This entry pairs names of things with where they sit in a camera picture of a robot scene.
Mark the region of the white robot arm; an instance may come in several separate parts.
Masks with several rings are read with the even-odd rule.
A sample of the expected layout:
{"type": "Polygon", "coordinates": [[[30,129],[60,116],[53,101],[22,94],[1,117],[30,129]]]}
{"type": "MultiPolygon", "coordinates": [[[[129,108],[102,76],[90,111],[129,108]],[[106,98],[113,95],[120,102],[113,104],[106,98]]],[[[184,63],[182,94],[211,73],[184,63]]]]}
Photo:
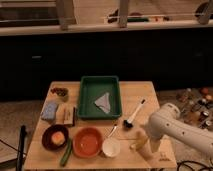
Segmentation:
{"type": "Polygon", "coordinates": [[[213,133],[187,125],[178,120],[179,116],[180,110],[173,103],[165,103],[149,116],[142,128],[150,141],[150,150],[156,152],[167,135],[213,158],[213,133]]]}

